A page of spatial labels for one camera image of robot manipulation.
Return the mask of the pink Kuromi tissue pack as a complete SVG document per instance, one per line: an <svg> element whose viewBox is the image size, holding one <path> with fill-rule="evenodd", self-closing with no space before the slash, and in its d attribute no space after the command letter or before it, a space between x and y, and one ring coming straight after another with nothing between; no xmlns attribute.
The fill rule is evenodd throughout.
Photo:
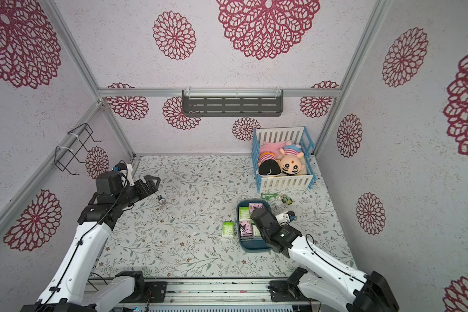
<svg viewBox="0 0 468 312"><path fill-rule="evenodd" d="M253 239L252 224L249 220L242 220L239 222L239 232L241 240Z"/></svg>
<svg viewBox="0 0 468 312"><path fill-rule="evenodd" d="M261 208L264 208L263 203L249 203L249 209L251 213Z"/></svg>

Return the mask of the green tissue pack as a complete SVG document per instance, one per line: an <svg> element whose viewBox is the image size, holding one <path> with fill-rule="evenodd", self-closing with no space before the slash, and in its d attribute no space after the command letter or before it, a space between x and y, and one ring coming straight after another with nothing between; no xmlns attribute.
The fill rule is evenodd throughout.
<svg viewBox="0 0 468 312"><path fill-rule="evenodd" d="M233 238L235 235L235 223L223 222L222 223L222 238Z"/></svg>
<svg viewBox="0 0 468 312"><path fill-rule="evenodd" d="M254 239L261 239L261 232L256 225L252 225L252 233Z"/></svg>
<svg viewBox="0 0 468 312"><path fill-rule="evenodd" d="M250 208L249 207L240 207L238 209L239 213L239 220L240 221L250 221L251 220L251 214L250 214Z"/></svg>

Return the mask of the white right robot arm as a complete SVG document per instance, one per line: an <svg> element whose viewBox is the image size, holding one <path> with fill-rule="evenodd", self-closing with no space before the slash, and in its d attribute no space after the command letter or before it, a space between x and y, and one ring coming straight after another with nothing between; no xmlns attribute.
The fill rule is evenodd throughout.
<svg viewBox="0 0 468 312"><path fill-rule="evenodd" d="M387 280L378 272L367 274L321 250L310 234L302 234L265 207L252 213L261 238L274 250L301 264L286 281L295 300L317 300L336 311L399 311Z"/></svg>

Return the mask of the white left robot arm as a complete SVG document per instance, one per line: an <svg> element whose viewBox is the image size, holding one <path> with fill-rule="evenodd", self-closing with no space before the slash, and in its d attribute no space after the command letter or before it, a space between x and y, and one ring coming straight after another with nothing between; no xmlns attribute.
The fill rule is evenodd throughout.
<svg viewBox="0 0 468 312"><path fill-rule="evenodd" d="M129 170L113 170L96 178L96 192L78 218L70 248L49 285L34 304L22 311L112 311L124 300L139 301L146 295L140 270L117 274L90 298L85 287L107 239L123 212L155 194L161 180L145 176L130 180Z"/></svg>

